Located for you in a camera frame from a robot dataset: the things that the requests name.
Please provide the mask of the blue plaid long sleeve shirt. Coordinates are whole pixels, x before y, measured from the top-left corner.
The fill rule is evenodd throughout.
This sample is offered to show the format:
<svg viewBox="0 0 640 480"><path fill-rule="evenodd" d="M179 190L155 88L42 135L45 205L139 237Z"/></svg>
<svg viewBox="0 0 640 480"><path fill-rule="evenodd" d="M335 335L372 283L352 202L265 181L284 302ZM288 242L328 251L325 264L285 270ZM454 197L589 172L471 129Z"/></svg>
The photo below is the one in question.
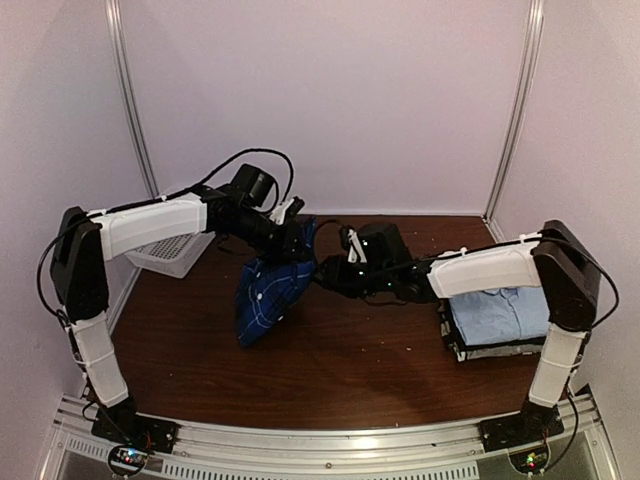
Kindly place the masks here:
<svg viewBox="0 0 640 480"><path fill-rule="evenodd" d="M317 270L317 228L316 217L302 223L303 245L309 249L303 261L276 264L256 257L243 266L234 298L235 333L240 346L249 347L261 339L311 285Z"/></svg>

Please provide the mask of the light blue shirt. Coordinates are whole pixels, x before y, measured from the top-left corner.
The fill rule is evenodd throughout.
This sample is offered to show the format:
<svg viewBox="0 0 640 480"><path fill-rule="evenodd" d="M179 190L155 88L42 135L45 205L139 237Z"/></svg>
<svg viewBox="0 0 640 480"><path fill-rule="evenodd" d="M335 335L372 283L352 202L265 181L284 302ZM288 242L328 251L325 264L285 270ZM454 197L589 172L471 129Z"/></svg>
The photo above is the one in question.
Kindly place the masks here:
<svg viewBox="0 0 640 480"><path fill-rule="evenodd" d="M449 299L454 321L469 346L545 336L549 309L537 287L484 290Z"/></svg>

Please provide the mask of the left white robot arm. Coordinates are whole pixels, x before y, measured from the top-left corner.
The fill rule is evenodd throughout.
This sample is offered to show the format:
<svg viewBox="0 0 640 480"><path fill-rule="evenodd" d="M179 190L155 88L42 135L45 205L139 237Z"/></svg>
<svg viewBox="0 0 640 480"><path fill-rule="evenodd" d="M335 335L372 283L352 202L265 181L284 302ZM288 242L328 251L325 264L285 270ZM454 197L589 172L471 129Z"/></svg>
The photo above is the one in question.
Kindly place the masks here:
<svg viewBox="0 0 640 480"><path fill-rule="evenodd" d="M198 182L181 191L107 209L67 209L46 252L59 302L54 314L70 338L76 363L98 402L110 408L106 429L123 444L144 433L138 415L120 405L130 397L109 331L108 265L139 247L184 235L238 238L276 261L303 260L310 249L296 217L305 205L293 196L272 211L261 210L274 178L250 164L212 188Z"/></svg>

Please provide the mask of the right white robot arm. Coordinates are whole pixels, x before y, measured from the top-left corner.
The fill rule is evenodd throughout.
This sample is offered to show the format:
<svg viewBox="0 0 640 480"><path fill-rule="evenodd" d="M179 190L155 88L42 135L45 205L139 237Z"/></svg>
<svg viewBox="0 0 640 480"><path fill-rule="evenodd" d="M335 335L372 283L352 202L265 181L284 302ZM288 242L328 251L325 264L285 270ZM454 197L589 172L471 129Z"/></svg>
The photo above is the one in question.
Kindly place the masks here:
<svg viewBox="0 0 640 480"><path fill-rule="evenodd" d="M513 419L519 440L551 424L593 328L601 273L560 221L500 244L414 257L393 223L342 228L343 253L323 260L317 282L349 298L390 293L402 303L437 304L442 335L458 361L539 353Z"/></svg>

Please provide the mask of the white plastic mesh basket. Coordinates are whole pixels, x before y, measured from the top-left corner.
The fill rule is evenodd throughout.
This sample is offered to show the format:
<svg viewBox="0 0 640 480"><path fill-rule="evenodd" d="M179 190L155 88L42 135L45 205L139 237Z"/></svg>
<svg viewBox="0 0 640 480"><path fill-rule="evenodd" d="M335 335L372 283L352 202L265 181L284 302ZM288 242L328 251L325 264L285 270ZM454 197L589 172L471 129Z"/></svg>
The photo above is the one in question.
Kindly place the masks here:
<svg viewBox="0 0 640 480"><path fill-rule="evenodd" d="M205 204L198 195L163 197L114 217L112 252L138 268L182 279L215 239L205 226Z"/></svg>

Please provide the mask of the right circuit board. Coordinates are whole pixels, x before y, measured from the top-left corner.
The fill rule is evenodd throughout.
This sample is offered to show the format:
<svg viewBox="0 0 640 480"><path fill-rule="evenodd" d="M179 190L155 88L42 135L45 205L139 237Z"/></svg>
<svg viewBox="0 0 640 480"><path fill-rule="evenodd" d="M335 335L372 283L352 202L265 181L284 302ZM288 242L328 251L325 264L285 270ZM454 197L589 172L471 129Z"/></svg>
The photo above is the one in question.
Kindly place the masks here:
<svg viewBox="0 0 640 480"><path fill-rule="evenodd" d="M544 471L550 460L550 452L547 447L539 446L511 452L509 460L516 472L532 476Z"/></svg>

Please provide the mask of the circuit board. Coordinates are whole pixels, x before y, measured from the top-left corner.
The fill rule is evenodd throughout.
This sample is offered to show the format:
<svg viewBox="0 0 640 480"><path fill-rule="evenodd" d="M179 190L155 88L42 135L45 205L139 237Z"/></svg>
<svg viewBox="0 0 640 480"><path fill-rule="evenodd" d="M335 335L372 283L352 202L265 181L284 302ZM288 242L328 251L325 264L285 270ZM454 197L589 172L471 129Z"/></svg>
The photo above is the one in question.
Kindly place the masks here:
<svg viewBox="0 0 640 480"><path fill-rule="evenodd" d="M117 475L132 476L146 468L149 458L150 454L145 450L117 445L109 451L107 465Z"/></svg>
<svg viewBox="0 0 640 480"><path fill-rule="evenodd" d="M509 460L516 472L532 476L544 471L550 460L550 452L547 447L539 446L511 452Z"/></svg>

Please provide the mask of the left circuit board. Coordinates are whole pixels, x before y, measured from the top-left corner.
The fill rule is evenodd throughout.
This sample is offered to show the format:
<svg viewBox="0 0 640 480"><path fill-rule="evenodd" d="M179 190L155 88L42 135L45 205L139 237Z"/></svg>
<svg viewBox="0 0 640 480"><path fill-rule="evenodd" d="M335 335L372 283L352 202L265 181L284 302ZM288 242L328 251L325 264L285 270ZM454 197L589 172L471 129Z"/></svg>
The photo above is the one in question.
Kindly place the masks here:
<svg viewBox="0 0 640 480"><path fill-rule="evenodd" d="M146 468L149 458L150 454L145 450L117 445L109 451L107 465L117 475L132 476Z"/></svg>

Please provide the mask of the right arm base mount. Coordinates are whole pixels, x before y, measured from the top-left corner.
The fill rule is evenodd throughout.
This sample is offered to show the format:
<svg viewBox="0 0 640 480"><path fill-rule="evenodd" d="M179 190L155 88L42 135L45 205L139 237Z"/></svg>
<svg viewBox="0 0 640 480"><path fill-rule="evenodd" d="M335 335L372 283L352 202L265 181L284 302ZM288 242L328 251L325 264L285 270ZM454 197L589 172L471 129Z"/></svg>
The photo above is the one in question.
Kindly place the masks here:
<svg viewBox="0 0 640 480"><path fill-rule="evenodd" d="M478 429L485 452L542 442L565 430L557 406L543 407L529 400L514 414L481 421Z"/></svg>

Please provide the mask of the right aluminium frame post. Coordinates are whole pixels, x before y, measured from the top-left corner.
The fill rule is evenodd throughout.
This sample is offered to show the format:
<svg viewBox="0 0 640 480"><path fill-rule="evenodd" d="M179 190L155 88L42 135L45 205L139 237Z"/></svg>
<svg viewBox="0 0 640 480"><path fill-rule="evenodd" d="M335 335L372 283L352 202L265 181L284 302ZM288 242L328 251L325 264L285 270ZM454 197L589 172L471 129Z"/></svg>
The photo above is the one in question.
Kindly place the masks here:
<svg viewBox="0 0 640 480"><path fill-rule="evenodd" d="M506 186L509 170L515 158L530 91L537 70L544 30L544 6L545 2L543 0L532 0L529 2L516 90L498 168L483 214L483 220L487 225L494 223L496 211Z"/></svg>

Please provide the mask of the aluminium frame post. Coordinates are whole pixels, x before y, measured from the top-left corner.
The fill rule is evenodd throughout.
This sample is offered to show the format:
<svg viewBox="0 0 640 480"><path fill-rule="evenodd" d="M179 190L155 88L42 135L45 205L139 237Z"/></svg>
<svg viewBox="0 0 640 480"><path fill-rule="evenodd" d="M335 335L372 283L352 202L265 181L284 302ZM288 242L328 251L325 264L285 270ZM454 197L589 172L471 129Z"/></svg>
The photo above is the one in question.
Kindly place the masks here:
<svg viewBox="0 0 640 480"><path fill-rule="evenodd" d="M483 214L483 220L487 225L494 223L496 211L506 186L509 170L515 158L530 91L537 70L544 30L544 6L545 2L543 0L532 0L529 2L516 90L498 168Z"/></svg>
<svg viewBox="0 0 640 480"><path fill-rule="evenodd" d="M125 121L129 129L134 153L147 195L149 197L156 197L159 194L158 183L150 160L136 101L134 83L127 55L121 2L118 0L106 0L104 5L115 69L124 106Z"/></svg>

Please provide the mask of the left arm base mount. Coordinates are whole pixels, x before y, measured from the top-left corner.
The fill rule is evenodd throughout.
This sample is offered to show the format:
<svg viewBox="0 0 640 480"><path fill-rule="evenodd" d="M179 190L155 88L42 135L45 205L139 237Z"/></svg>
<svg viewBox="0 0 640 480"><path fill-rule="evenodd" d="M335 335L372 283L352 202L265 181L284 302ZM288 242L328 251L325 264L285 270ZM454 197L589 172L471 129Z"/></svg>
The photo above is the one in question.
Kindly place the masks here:
<svg viewBox="0 0 640 480"><path fill-rule="evenodd" d="M151 452L173 452L179 430L176 422L139 414L132 396L112 407L97 406L93 436Z"/></svg>

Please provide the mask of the left aluminium frame post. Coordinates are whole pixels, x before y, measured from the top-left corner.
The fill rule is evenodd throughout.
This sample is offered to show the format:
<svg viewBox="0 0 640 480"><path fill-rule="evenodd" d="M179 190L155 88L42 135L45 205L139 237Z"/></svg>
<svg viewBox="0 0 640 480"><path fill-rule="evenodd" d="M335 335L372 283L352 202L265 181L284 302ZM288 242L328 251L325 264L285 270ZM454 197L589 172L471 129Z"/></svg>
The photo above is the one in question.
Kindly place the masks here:
<svg viewBox="0 0 640 480"><path fill-rule="evenodd" d="M129 129L134 153L147 195L149 197L156 197L159 194L158 183L150 160L136 101L134 83L127 55L121 2L118 0L106 0L104 5L115 69L124 106L125 121Z"/></svg>

